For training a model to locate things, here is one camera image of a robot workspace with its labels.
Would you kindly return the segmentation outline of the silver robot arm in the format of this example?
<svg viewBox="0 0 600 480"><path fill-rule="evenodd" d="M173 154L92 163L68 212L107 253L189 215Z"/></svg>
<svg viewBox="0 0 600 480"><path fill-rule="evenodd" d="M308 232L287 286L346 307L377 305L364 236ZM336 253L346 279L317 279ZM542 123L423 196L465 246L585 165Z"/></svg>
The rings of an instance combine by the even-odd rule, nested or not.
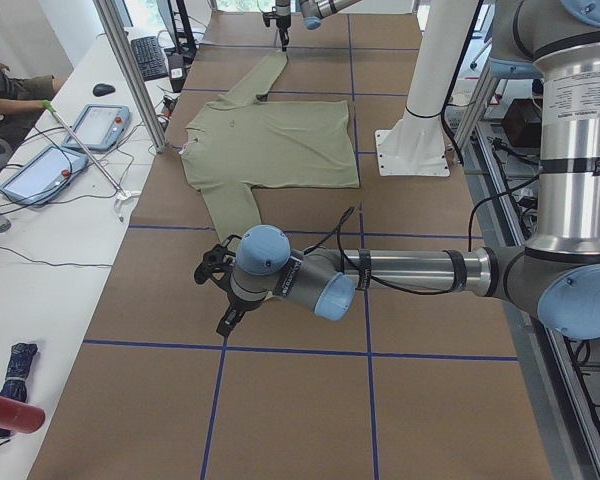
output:
<svg viewBox="0 0 600 480"><path fill-rule="evenodd" d="M359 0L301 0L298 2L304 25L308 30L319 28L322 21L340 11L357 4ZM289 45L289 29L292 25L291 1L275 0L269 12L262 14L263 22L269 27L274 22L278 31L281 50L287 51Z"/></svg>
<svg viewBox="0 0 600 480"><path fill-rule="evenodd" d="M568 338L600 338L600 1L498 2L491 65L544 80L538 223L523 246L298 252L281 230L258 225L198 268L229 300L219 334L267 296L337 320L356 291L384 286L496 297Z"/></svg>

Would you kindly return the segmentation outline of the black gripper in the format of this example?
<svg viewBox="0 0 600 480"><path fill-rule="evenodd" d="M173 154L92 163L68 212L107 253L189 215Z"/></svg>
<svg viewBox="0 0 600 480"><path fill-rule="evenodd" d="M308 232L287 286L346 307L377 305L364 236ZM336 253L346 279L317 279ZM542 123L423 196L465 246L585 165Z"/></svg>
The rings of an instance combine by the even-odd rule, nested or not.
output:
<svg viewBox="0 0 600 480"><path fill-rule="evenodd" d="M216 328L216 333L221 336L230 336L236 326L242 321L247 312L258 309L265 298L261 297L256 300L245 300L233 293L227 295L229 300L229 308L219 320Z"/></svg>
<svg viewBox="0 0 600 480"><path fill-rule="evenodd" d="M287 51L289 45L289 34L288 29L291 27L291 16L276 14L276 27L279 29L279 37L281 41L281 50Z"/></svg>

